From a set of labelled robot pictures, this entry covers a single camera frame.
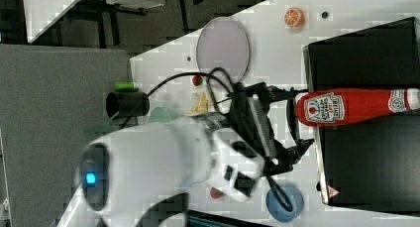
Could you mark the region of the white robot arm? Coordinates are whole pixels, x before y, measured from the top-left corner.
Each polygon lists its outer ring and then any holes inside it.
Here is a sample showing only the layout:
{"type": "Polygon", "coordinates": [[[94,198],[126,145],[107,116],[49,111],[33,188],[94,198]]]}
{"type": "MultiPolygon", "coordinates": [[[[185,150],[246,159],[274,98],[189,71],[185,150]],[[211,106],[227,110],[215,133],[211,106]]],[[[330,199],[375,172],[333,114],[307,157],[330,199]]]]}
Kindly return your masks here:
{"type": "Polygon", "coordinates": [[[236,83],[228,112],[121,129],[85,146],[76,187],[55,227],[160,227],[188,211],[189,189],[206,183],[238,202],[262,178],[289,172],[312,145],[285,148],[267,117],[297,90],[236,83]]]}

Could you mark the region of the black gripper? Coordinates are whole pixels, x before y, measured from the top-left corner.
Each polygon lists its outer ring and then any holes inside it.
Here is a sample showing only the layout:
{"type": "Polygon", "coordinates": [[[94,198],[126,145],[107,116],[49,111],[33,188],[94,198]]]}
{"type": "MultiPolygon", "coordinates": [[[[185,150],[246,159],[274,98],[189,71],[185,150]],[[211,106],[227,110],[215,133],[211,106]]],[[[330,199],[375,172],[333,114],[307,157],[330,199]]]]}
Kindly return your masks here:
{"type": "Polygon", "coordinates": [[[281,174],[293,170],[293,162],[299,162],[313,145],[314,140],[298,140],[286,149],[274,138],[267,117],[272,100],[292,100],[307,89],[289,90],[275,86],[267,87],[264,82],[244,86],[241,82],[232,84],[233,91],[229,110],[229,122],[234,130],[251,148],[264,159],[263,174],[281,174]]]}

